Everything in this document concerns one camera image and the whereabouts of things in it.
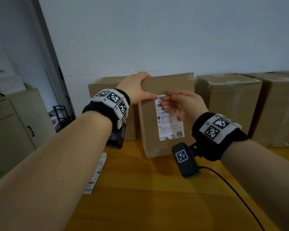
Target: wristband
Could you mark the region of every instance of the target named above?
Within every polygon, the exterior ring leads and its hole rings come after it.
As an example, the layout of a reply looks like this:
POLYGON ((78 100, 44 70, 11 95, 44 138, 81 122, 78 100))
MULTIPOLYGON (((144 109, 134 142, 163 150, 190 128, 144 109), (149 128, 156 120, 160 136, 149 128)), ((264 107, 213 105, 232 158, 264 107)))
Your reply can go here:
POLYGON ((197 152, 207 160, 216 161, 234 141, 247 140, 242 126, 222 114, 204 113, 194 123, 192 136, 197 152))
POLYGON ((112 132, 118 133, 128 116, 130 98, 120 89, 103 89, 92 97, 83 113, 97 111, 112 122, 112 132))

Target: hand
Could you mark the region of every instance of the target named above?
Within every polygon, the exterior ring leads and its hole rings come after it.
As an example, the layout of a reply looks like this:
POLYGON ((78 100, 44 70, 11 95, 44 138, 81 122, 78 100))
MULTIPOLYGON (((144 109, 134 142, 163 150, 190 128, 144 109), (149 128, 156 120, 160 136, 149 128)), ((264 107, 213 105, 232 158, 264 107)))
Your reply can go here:
POLYGON ((195 121, 208 112, 203 99, 190 91, 169 91, 162 98, 162 107, 168 112, 174 112, 184 123, 193 127, 195 121))
POLYGON ((141 82, 148 77, 152 76, 146 72, 131 74, 130 76, 124 78, 116 88, 124 91, 128 95, 131 100, 131 105, 138 104, 143 100, 154 100, 158 96, 153 93, 143 91, 140 86, 141 82))

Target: forearm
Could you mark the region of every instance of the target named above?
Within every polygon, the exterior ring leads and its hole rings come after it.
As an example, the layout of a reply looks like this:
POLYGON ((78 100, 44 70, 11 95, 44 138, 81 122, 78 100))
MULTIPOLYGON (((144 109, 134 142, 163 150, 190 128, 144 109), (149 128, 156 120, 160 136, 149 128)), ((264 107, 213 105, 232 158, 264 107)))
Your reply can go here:
POLYGON ((63 230, 98 164, 111 121, 89 111, 0 180, 0 230, 63 230))
POLYGON ((247 140, 233 142, 221 162, 282 230, 289 230, 289 161, 247 140))

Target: wooden tabletop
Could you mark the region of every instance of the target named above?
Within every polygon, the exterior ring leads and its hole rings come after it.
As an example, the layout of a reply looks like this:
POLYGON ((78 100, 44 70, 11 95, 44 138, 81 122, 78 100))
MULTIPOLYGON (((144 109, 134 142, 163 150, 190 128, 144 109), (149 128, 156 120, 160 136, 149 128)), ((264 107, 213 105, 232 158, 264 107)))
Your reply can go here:
MULTIPOLYGON (((270 150, 289 160, 289 148, 270 150)), ((261 230, 235 193, 202 169, 181 176, 172 155, 148 159, 141 140, 125 140, 108 157, 92 194, 83 195, 66 227, 72 230, 261 230)), ((220 161, 196 158, 220 173, 246 201, 266 231, 278 230, 220 161)))

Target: white wall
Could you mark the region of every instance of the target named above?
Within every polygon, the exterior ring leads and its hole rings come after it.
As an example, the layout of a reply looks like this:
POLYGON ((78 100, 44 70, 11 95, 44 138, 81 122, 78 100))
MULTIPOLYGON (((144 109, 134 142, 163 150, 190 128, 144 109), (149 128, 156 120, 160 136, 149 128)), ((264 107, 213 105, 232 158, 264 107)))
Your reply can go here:
POLYGON ((23 82, 39 89, 51 111, 57 101, 26 0, 0 0, 0 43, 23 82))
POLYGON ((289 0, 39 1, 76 115, 100 77, 289 69, 289 0))

